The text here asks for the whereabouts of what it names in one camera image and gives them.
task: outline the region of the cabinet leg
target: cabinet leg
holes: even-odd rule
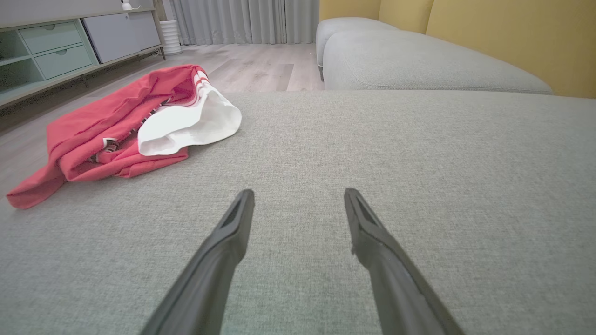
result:
[[[80,78],[83,79],[83,83],[85,84],[85,87],[89,88],[89,83],[87,82],[87,77],[85,75],[81,75]]]

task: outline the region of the light green drawer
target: light green drawer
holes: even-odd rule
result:
[[[35,57],[45,79],[50,79],[67,72],[91,65],[91,59],[84,45],[65,48],[51,54]]]
[[[19,32],[32,54],[82,42],[74,22],[47,24]]]

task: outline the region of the sofa cushion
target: sofa cushion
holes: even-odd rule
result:
[[[333,34],[348,30],[398,30],[377,20],[365,17],[336,17],[323,20],[316,27],[316,62],[323,66],[325,44]]]
[[[325,47],[325,89],[457,89],[552,94],[513,65],[404,30],[340,32]]]
[[[252,188],[222,334],[380,335],[368,272],[350,252],[346,187],[361,191],[467,334],[596,329],[596,100],[226,97],[242,111],[240,129],[189,148],[184,162],[68,183],[25,211],[0,201],[3,334],[138,334],[234,196]]]

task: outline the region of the white vase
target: white vase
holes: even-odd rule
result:
[[[178,38],[178,25],[176,20],[161,21],[163,39],[166,45],[163,46],[163,53],[166,55],[175,55],[182,52],[180,39]]]

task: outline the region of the black plastic arm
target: black plastic arm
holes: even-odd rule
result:
[[[346,189],[352,253],[368,269],[383,334],[463,334],[362,194]]]
[[[249,242],[254,193],[244,190],[199,247],[141,332],[219,334],[234,269]]]

